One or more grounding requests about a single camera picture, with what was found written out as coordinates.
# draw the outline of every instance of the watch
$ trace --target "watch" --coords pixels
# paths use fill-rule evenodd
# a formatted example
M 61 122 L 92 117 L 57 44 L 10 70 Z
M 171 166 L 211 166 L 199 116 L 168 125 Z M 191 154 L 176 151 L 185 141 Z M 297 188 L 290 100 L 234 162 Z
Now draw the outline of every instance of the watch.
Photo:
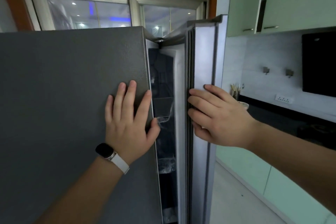
M 101 143 L 96 147 L 96 153 L 104 159 L 113 162 L 124 174 L 129 170 L 128 164 L 106 143 Z

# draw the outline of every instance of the electrical outlet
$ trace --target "electrical outlet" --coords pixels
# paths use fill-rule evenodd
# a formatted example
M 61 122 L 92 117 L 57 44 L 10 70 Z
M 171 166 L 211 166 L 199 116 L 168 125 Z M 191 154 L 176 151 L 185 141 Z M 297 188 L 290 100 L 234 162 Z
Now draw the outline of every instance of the electrical outlet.
M 283 103 L 287 103 L 287 104 L 290 104 L 290 105 L 294 102 L 294 98 L 293 97 L 286 97 L 286 96 L 280 95 L 280 94 L 277 94 L 275 96 L 275 100 L 283 102 Z

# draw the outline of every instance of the white watch strap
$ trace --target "white watch strap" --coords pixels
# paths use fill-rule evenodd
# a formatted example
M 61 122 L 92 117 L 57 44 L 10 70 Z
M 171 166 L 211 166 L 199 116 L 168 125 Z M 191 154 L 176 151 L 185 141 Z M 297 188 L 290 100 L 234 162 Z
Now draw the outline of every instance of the white watch strap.
M 110 160 L 113 162 L 117 167 L 120 168 L 121 171 L 126 174 L 129 170 L 128 164 L 116 153 L 113 158 Z

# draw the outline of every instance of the finger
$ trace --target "finger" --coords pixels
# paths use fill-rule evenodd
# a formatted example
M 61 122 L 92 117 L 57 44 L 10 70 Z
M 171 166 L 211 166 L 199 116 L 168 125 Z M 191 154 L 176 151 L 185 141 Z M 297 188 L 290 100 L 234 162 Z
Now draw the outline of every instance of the finger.
M 124 101 L 125 89 L 126 84 L 124 84 L 123 82 L 120 83 L 113 105 L 113 120 L 115 121 L 119 121 L 121 118 L 121 107 Z
M 208 142 L 213 141 L 213 138 L 208 129 L 202 128 L 202 126 L 198 125 L 196 122 L 193 122 L 192 125 L 194 126 L 194 133 L 197 137 Z
M 195 110 L 194 108 L 190 108 L 188 110 L 188 115 L 191 119 L 197 124 L 201 125 L 204 128 L 209 128 L 211 126 L 211 118 L 204 113 Z
M 113 106 L 113 97 L 108 95 L 106 105 L 105 105 L 105 121 L 110 123 L 112 121 L 112 106 Z
M 223 100 L 206 90 L 190 89 L 189 93 L 193 96 L 200 97 L 217 107 L 221 107 L 223 104 Z
M 147 141 L 150 146 L 153 145 L 160 133 L 160 126 L 158 125 L 158 120 L 154 118 L 150 123 L 150 129 L 147 133 Z
M 213 117 L 213 115 L 216 114 L 217 107 L 200 97 L 190 96 L 188 98 L 188 102 L 200 111 L 204 112 L 209 117 Z
M 130 81 L 121 109 L 121 119 L 129 123 L 133 122 L 134 119 L 134 99 L 136 89 L 137 83 L 134 80 Z
M 145 127 L 151 101 L 152 101 L 152 93 L 150 90 L 147 90 L 138 107 L 138 110 L 134 118 L 134 122 L 139 123 Z
M 215 94 L 216 96 L 218 96 L 221 100 L 225 101 L 225 102 L 228 102 L 228 103 L 236 103 L 237 100 L 234 99 L 229 93 L 227 93 L 225 90 L 219 88 L 219 87 L 216 87 L 214 85 L 210 85 L 210 84 L 205 84 L 204 85 L 204 88 Z

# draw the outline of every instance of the watch face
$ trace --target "watch face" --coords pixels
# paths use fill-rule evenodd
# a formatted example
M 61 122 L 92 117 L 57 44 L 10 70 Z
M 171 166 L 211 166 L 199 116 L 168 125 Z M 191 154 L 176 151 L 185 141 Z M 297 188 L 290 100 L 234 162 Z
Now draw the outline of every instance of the watch face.
M 96 153 L 103 158 L 109 158 L 113 154 L 113 148 L 106 143 L 101 143 L 96 147 Z

